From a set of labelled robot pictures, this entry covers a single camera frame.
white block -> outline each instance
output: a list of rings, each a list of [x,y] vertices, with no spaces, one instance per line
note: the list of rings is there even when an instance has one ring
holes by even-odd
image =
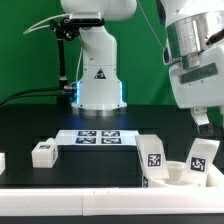
[[[52,168],[58,158],[58,148],[54,139],[39,142],[32,151],[34,168]]]
[[[5,153],[0,153],[0,175],[5,170]]]

white cup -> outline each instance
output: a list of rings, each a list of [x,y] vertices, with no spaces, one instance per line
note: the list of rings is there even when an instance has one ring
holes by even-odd
[[[169,179],[150,179],[149,187],[161,188],[161,187],[199,187],[198,184],[186,183],[180,181],[181,174],[183,172],[185,163],[176,161],[167,161],[167,168],[169,172]]]

green backdrop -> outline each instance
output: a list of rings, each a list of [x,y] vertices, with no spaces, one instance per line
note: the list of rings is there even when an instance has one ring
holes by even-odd
[[[141,0],[141,3],[155,32],[165,45],[166,33],[160,25],[155,1]],[[60,0],[1,0],[1,99],[18,91],[58,85],[59,64],[54,33],[48,29],[29,35],[23,35],[23,32],[40,20],[62,13]],[[162,61],[162,50],[140,10],[137,9],[129,20],[107,22],[106,28],[118,42],[117,75],[124,83],[126,102],[147,105],[175,104],[168,68]],[[78,38],[72,43],[65,43],[66,69],[70,82],[75,79],[79,51]],[[14,102],[52,103],[54,99]]]

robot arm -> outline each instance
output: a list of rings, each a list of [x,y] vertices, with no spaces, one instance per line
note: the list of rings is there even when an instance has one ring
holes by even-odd
[[[164,62],[171,66],[169,76],[176,102],[180,108],[191,109],[201,135],[212,135],[207,107],[218,106],[223,114],[224,105],[224,1],[157,3],[160,19],[165,18]]]
[[[135,13],[136,0],[61,0],[61,4],[66,13],[62,21],[51,21],[59,52],[63,52],[63,39],[69,41],[79,35],[83,48],[83,75],[76,80],[74,112],[92,116],[123,112],[127,104],[123,102],[122,83],[116,75],[117,42],[103,25],[104,20],[130,18]],[[35,29],[31,27],[26,33]],[[65,75],[60,79],[64,83]]]

